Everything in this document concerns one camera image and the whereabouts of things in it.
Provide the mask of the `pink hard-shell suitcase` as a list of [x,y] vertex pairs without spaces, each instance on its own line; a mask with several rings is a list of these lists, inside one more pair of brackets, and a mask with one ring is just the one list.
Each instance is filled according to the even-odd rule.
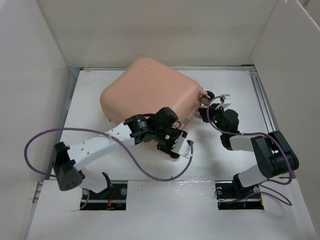
[[192,78],[150,57],[136,60],[100,95],[104,115],[115,124],[142,114],[155,114],[169,107],[178,117],[174,128],[184,131],[212,92]]

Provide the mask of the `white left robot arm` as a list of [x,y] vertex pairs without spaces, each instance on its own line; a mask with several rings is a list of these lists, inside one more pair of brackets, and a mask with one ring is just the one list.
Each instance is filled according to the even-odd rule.
[[187,132],[174,127],[178,116],[169,107],[163,107],[156,113],[137,114],[127,118],[107,132],[99,132],[98,136],[71,146],[59,142],[54,146],[55,161],[53,171],[61,191],[69,191],[82,187],[93,191],[100,198],[111,194],[111,182],[105,172],[105,181],[89,180],[84,169],[92,162],[113,151],[141,143],[156,142],[157,150],[168,154],[171,158],[193,156],[193,144],[187,140]]

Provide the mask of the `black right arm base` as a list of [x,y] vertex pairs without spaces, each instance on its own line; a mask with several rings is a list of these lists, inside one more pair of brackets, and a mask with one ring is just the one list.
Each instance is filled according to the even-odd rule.
[[260,187],[236,188],[231,181],[216,181],[214,196],[218,210],[264,210]]

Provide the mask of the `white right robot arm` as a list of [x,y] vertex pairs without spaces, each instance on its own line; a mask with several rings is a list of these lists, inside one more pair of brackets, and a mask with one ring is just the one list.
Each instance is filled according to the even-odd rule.
[[243,198],[261,182],[292,172],[299,168],[299,160],[280,131],[266,135],[244,133],[238,130],[239,115],[232,109],[223,109],[217,103],[198,109],[205,123],[212,123],[220,130],[220,141],[230,151],[254,153],[256,164],[233,176],[228,188],[235,197]]

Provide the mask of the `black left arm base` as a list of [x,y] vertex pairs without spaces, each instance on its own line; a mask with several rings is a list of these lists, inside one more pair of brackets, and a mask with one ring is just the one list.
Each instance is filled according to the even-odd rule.
[[127,207],[127,182],[114,182],[113,191],[100,197],[89,190],[83,191],[79,209],[81,211],[125,211]]

